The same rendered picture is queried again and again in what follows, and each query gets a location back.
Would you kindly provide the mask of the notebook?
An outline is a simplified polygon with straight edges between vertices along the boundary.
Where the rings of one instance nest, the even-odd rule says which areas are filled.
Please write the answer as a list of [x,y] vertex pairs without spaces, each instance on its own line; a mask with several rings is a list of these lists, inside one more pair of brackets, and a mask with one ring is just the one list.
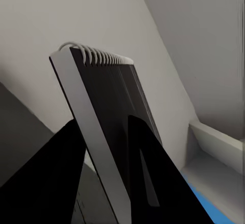
[[[49,59],[117,223],[132,224],[128,115],[143,119],[163,146],[133,60],[75,41]],[[148,204],[159,207],[141,149],[140,156]]]

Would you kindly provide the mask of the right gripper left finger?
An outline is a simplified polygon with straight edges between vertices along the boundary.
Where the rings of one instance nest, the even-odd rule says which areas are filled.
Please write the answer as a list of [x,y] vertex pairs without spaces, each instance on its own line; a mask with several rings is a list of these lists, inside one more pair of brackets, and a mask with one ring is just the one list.
[[85,152],[72,119],[0,188],[0,224],[71,224]]

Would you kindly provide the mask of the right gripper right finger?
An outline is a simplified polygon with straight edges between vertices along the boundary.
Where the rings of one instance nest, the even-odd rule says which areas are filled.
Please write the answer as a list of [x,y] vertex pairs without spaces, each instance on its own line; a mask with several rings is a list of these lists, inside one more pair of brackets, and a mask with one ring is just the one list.
[[[148,124],[128,115],[132,224],[214,224]],[[159,207],[148,204],[142,151]]]

